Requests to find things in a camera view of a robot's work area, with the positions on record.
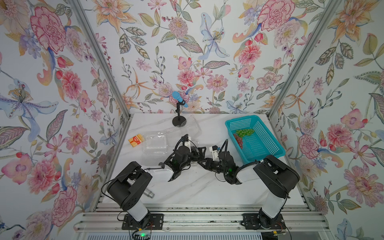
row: orange box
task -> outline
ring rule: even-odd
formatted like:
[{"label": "orange box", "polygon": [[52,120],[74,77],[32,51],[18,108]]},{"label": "orange box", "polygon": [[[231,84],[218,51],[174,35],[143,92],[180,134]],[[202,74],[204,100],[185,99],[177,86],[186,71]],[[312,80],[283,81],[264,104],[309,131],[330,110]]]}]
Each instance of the orange box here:
[{"label": "orange box", "polygon": [[130,144],[133,147],[136,147],[140,143],[144,142],[144,138],[141,134],[138,134],[138,135],[134,136],[133,138],[129,139],[128,141],[130,142]]}]

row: clear plastic container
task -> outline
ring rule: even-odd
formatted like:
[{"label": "clear plastic container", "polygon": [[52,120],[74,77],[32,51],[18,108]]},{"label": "clear plastic container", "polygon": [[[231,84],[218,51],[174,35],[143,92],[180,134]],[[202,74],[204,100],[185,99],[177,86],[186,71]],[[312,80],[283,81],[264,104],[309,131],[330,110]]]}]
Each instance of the clear plastic container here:
[{"label": "clear plastic container", "polygon": [[145,132],[142,134],[145,141],[142,143],[142,151],[144,153],[166,153],[168,147],[167,133],[162,132]]}]

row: white marble table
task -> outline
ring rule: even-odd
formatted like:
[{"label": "white marble table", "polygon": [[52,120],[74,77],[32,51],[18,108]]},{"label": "white marble table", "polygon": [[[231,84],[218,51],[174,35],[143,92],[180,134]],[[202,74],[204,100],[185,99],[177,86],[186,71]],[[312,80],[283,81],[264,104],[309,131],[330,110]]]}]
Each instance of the white marble table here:
[{"label": "white marble table", "polygon": [[[225,121],[241,117],[234,114],[193,114],[198,120],[202,134],[192,139],[198,147],[207,147],[206,157],[212,157],[208,147],[212,145],[220,146],[228,138],[228,150],[233,156],[238,166],[242,165],[241,158],[229,139]],[[115,178],[131,161],[136,161],[144,166],[155,166],[159,162],[165,161],[170,153],[160,159],[148,159],[143,155],[142,144],[133,148],[128,139],[147,131],[161,131],[173,127],[172,119],[176,114],[144,114],[135,113],[131,126],[120,152],[119,158],[113,170],[112,178]],[[271,125],[266,115],[258,114],[265,125],[272,132]],[[223,174],[217,174],[220,180],[223,180]],[[240,185],[230,185],[227,182],[220,182],[216,179],[213,172],[203,169],[199,165],[191,166],[189,170],[171,182],[150,182],[148,188],[154,192],[153,199],[142,196],[141,201],[145,204],[164,204],[177,206],[211,206],[224,207],[236,205],[262,205],[267,197],[268,188],[261,179],[245,182]],[[103,203],[112,203],[109,198],[104,198]],[[290,192],[290,198],[286,205],[304,205],[300,193],[295,187]]]}]

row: black round base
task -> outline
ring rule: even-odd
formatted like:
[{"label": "black round base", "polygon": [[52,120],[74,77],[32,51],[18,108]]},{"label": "black round base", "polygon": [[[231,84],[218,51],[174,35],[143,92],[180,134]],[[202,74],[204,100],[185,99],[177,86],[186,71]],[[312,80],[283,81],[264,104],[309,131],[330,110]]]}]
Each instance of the black round base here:
[{"label": "black round base", "polygon": [[172,119],[172,124],[175,126],[175,127],[182,127],[184,126],[185,124],[187,123],[187,120],[185,119],[185,117],[183,116],[176,116]]}]

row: black cable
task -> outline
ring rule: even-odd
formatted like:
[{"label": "black cable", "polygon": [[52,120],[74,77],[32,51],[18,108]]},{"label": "black cable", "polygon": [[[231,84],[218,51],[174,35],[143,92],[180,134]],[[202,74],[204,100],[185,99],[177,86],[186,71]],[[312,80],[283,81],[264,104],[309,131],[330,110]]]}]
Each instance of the black cable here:
[{"label": "black cable", "polygon": [[119,215],[120,215],[122,212],[125,212],[125,211],[121,211],[121,212],[119,212],[119,214],[118,214],[118,216],[117,216],[117,219],[118,219],[120,222],[123,221],[123,220],[120,220],[120,219],[119,219]]},{"label": "black cable", "polygon": [[[217,172],[215,172],[215,177],[216,177],[217,180],[219,180],[219,179],[217,178],[216,174],[217,174]],[[221,180],[219,180],[219,181],[220,181],[220,182],[226,182],[226,181],[221,181]]]}]

